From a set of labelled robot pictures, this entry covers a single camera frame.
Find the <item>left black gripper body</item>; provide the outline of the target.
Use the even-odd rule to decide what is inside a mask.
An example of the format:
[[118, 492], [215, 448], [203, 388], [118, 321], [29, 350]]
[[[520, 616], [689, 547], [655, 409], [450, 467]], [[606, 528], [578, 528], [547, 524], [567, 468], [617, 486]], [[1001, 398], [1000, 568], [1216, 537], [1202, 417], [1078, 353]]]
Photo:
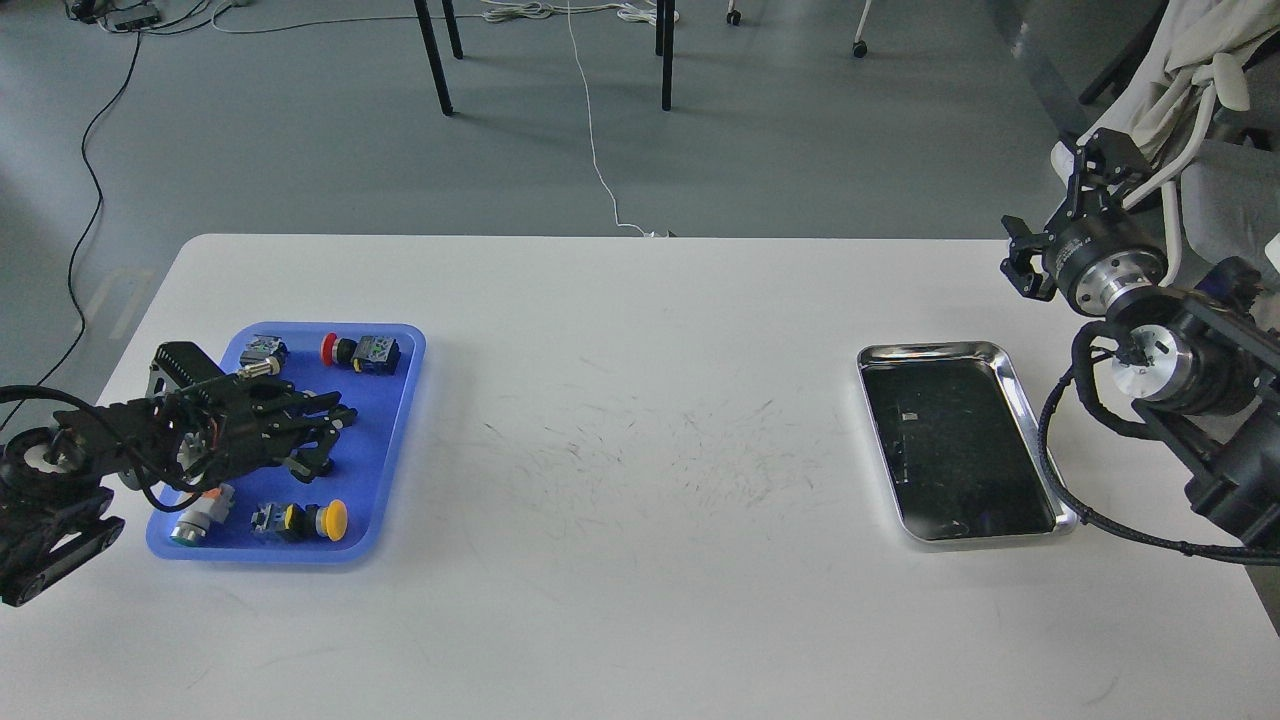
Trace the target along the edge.
[[301, 446], [301, 393], [293, 386], [202, 386], [165, 395], [165, 484], [211, 489], [278, 468]]

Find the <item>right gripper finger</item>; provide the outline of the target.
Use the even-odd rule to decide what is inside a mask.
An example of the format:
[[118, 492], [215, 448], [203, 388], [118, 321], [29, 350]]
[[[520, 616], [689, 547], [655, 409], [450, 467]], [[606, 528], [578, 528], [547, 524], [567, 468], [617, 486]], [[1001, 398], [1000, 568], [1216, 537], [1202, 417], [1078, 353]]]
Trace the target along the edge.
[[1037, 272], [1033, 259], [1044, 255], [1052, 236], [1048, 232], [1033, 233], [1020, 217], [1002, 215], [1001, 224], [1009, 240], [1007, 256], [1000, 263], [1000, 270], [1024, 299], [1041, 302], [1051, 301], [1057, 286], [1048, 272]]
[[1066, 141], [1066, 193], [1056, 217], [1125, 211], [1124, 199], [1155, 174], [1130, 135], [1096, 129]]

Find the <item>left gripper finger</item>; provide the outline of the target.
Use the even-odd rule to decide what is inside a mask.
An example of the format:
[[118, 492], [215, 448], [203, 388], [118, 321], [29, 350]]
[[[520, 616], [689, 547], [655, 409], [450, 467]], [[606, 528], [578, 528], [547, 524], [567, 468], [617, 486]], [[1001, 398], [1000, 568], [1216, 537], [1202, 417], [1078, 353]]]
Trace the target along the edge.
[[283, 459], [283, 466], [294, 479], [316, 479], [312, 475], [312, 468], [317, 462], [323, 462], [326, 457], [330, 457], [335, 443], [335, 430], [321, 430], [314, 446], [297, 448], [288, 457]]
[[342, 430], [352, 427], [358, 410], [340, 402], [340, 392], [316, 395], [311, 391], [285, 393], [287, 430]]

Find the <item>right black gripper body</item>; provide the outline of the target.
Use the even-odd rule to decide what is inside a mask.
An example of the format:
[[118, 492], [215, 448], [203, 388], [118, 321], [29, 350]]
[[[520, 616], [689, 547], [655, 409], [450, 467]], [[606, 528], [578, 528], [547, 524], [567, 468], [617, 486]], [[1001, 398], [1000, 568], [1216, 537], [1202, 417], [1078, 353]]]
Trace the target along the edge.
[[1121, 210], [1075, 218], [1060, 211], [1044, 232], [1043, 268], [1084, 316], [1103, 316], [1121, 295], [1157, 284], [1169, 270], [1162, 246]]

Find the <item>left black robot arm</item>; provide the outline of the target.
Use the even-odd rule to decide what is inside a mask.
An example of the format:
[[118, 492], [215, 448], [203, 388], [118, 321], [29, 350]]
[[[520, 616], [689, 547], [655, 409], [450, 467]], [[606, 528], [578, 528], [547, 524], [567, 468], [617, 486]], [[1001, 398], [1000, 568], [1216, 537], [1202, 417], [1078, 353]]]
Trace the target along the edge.
[[179, 512], [219, 486], [284, 466], [302, 482], [332, 470], [357, 419], [338, 392], [229, 377], [95, 407], [61, 391], [6, 386], [4, 401], [64, 404], [51, 427], [3, 446], [3, 602], [19, 607], [110, 548], [124, 520], [109, 512], [118, 475], [159, 511]]

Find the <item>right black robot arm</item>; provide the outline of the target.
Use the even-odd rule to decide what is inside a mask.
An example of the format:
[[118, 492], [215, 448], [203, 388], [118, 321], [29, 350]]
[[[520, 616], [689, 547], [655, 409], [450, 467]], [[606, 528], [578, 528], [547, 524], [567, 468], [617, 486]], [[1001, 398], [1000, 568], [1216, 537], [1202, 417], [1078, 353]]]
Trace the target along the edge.
[[1236, 546], [1165, 539], [1106, 518], [1060, 480], [1055, 495], [1085, 524], [1190, 557], [1277, 564], [1277, 337], [1251, 309], [1260, 273], [1220, 261], [1196, 287], [1167, 287], [1169, 255], [1123, 209], [1112, 187], [1151, 174], [1132, 138], [1098, 129], [1073, 152], [1068, 193], [1042, 232], [1004, 217], [1000, 269], [1020, 296], [1061, 293], [1085, 316], [1071, 363], [1046, 401], [1038, 451], [1059, 401], [1075, 386], [1082, 406], [1119, 436], [1165, 443], [1190, 471], [1193, 512]]

